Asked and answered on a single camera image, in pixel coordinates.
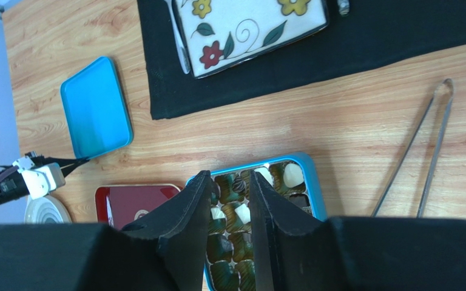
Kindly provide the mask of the white oval chocolate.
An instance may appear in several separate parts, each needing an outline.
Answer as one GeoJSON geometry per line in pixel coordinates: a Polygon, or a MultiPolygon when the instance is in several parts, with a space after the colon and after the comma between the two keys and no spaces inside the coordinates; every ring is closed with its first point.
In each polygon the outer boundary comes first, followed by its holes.
{"type": "Polygon", "coordinates": [[[289,163],[283,171],[283,182],[288,188],[294,188],[304,183],[303,170],[298,164],[289,163]]]}

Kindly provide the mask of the blue tin lid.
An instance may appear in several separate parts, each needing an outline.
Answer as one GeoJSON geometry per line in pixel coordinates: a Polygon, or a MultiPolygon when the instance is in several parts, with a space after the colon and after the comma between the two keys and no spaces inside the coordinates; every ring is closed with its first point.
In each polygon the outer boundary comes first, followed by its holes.
{"type": "Polygon", "coordinates": [[[59,88],[76,158],[96,158],[128,146],[133,127],[114,61],[100,56],[59,88]]]}

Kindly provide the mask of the dark striped square chocolate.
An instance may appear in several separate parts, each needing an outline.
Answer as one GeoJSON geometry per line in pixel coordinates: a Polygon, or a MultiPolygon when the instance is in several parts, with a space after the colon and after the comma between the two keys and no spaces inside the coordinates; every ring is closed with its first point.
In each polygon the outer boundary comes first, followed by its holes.
{"type": "Polygon", "coordinates": [[[241,176],[236,176],[231,184],[231,189],[235,193],[243,193],[246,191],[246,183],[241,176]]]}

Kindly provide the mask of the white rectangular chocolate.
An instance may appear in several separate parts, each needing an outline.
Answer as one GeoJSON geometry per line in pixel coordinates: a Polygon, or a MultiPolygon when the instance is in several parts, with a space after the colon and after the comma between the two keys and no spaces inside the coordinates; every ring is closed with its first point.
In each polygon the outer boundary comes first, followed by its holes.
{"type": "Polygon", "coordinates": [[[226,215],[220,207],[211,207],[211,218],[213,220],[226,219],[226,215]]]}

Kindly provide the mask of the white cube chocolate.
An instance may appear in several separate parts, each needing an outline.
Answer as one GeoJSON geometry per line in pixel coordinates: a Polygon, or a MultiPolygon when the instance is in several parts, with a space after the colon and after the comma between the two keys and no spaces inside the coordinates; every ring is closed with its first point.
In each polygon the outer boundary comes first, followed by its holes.
{"type": "Polygon", "coordinates": [[[250,209],[246,204],[240,204],[240,206],[234,209],[234,212],[243,224],[251,222],[250,209]]]}

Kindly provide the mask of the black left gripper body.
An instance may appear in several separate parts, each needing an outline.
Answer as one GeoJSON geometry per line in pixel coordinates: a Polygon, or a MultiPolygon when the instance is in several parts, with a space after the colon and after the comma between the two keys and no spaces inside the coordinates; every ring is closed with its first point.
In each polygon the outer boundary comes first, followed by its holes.
{"type": "Polygon", "coordinates": [[[0,166],[0,205],[29,196],[38,199],[64,186],[66,177],[89,158],[64,159],[28,152],[0,166]]]}

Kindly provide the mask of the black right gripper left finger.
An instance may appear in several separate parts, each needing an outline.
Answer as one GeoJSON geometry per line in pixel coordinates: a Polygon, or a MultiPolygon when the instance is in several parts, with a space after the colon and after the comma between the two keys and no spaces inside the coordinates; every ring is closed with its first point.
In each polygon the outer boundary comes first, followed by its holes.
{"type": "Polygon", "coordinates": [[[211,174],[117,230],[0,224],[0,290],[201,290],[211,174]]]}

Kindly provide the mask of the white egg-shaped chocolate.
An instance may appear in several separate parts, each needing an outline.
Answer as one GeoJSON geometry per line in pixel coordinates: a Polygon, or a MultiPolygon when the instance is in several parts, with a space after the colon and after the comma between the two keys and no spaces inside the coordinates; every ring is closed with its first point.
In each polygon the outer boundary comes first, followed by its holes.
{"type": "Polygon", "coordinates": [[[254,171],[261,174],[271,186],[274,185],[274,177],[271,175],[271,172],[267,167],[259,167],[254,169],[254,171]]]}

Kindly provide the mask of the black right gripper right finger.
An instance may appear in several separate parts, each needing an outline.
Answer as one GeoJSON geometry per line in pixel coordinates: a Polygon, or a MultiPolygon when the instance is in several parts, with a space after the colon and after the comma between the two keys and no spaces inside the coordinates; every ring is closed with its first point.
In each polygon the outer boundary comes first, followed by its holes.
{"type": "Polygon", "coordinates": [[[466,220],[320,221],[250,177],[257,290],[466,290],[466,220]]]}

